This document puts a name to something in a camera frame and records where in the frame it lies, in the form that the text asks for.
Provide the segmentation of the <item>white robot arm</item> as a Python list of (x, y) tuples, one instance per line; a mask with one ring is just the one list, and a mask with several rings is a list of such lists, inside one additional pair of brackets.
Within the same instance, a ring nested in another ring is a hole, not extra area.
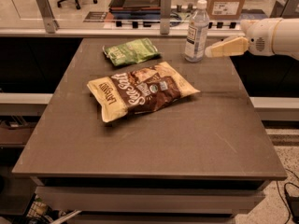
[(229, 36), (206, 47), (209, 58), (242, 55), (246, 51), (256, 56), (286, 55), (299, 60), (299, 19), (269, 18), (242, 20), (244, 36)]

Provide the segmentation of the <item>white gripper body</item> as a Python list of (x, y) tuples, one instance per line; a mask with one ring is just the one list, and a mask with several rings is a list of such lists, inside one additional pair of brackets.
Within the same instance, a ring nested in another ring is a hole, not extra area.
[(281, 18), (242, 20), (240, 27), (249, 41), (249, 52), (253, 55), (272, 56), (274, 33)]

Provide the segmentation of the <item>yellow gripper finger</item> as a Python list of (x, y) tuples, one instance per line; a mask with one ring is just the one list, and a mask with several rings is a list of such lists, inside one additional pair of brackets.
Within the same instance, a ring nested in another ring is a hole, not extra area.
[(230, 36), (208, 46), (205, 55), (208, 58), (229, 57), (244, 54), (249, 49), (249, 41), (242, 36)]

